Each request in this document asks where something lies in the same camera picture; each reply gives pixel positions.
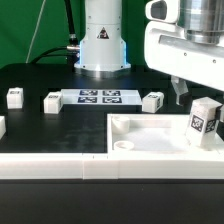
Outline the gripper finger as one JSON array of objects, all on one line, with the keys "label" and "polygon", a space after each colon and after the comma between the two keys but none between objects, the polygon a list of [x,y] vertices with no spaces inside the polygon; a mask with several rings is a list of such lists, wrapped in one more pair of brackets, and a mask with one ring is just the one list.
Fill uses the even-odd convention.
[{"label": "gripper finger", "polygon": [[220,122],[224,122],[224,104],[216,109],[215,118]]},{"label": "gripper finger", "polygon": [[182,78],[172,76],[171,83],[176,93],[176,104],[186,104],[189,98],[189,90],[186,81]]}]

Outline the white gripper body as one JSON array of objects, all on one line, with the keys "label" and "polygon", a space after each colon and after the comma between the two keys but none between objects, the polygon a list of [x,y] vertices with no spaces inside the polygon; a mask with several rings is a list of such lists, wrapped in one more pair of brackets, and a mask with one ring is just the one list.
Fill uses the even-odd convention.
[{"label": "white gripper body", "polygon": [[224,35],[218,45],[184,38],[177,25],[151,21],[144,37],[149,68],[224,92]]}]

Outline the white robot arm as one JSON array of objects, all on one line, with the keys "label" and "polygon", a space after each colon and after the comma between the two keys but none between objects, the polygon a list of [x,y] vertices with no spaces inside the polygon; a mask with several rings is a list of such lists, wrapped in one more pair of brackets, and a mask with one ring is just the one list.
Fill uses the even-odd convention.
[{"label": "white robot arm", "polygon": [[[85,0],[86,33],[75,68],[94,77],[128,69],[121,38],[122,0]],[[144,59],[171,76],[177,102],[192,81],[224,92],[224,0],[151,0]]]}]

